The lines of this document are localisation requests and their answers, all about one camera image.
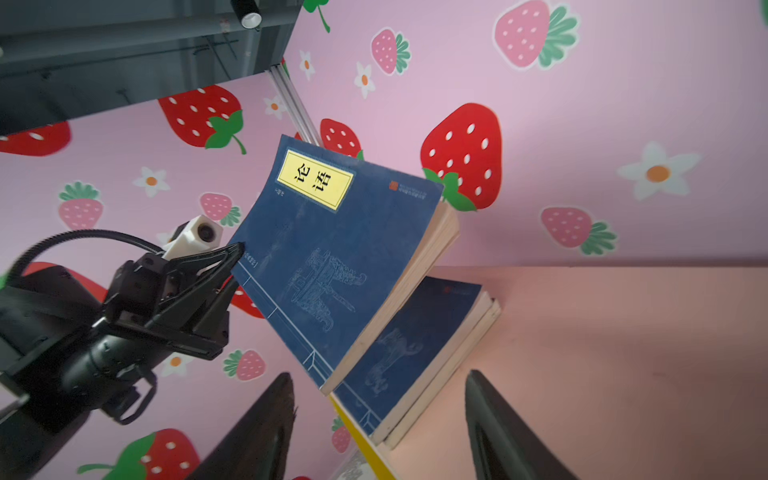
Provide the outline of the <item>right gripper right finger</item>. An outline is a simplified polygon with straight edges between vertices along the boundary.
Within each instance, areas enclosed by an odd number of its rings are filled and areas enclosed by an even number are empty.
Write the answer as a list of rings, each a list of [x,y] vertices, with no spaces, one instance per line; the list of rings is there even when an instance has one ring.
[[[478,370],[466,379],[465,413],[477,478],[576,480]]]

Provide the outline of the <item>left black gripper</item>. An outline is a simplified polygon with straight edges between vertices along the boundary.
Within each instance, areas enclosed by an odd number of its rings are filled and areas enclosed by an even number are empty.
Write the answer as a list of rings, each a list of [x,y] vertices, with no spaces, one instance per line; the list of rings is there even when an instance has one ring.
[[[239,287],[237,242],[164,260],[146,254],[116,272],[93,325],[97,362],[161,362],[173,353],[212,360],[229,343],[229,304]]]

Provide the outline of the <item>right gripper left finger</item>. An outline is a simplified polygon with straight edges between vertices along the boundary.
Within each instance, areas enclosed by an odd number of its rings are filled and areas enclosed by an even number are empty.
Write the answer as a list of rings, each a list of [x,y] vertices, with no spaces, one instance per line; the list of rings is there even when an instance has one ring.
[[[189,477],[283,479],[295,418],[293,381],[283,372]]]

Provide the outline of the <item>navy book yellow label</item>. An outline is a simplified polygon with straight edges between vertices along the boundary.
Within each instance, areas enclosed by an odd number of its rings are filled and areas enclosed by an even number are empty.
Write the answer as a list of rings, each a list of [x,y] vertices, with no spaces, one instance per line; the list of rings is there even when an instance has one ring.
[[[502,307],[498,300],[491,299],[490,308],[480,317],[478,323],[472,328],[467,338],[462,341],[457,350],[446,361],[429,383],[425,391],[415,401],[414,405],[405,414],[403,419],[383,440],[383,444],[390,450],[397,447],[414,424],[428,409],[442,389],[447,385],[451,377],[458,370],[464,360],[473,351],[480,340],[485,336],[491,326],[501,314]]]

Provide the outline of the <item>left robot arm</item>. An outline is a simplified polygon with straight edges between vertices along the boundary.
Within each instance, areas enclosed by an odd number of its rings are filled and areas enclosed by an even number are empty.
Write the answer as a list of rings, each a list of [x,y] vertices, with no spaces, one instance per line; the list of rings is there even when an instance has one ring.
[[[30,272],[46,250],[98,238],[143,250],[114,275],[104,299],[64,267]],[[216,358],[229,338],[231,272],[244,254],[233,243],[169,259],[157,245],[122,232],[89,229],[30,247],[1,290],[1,384],[14,396],[1,411],[1,475],[29,479],[101,410],[121,425],[152,401],[155,368],[172,353]]]

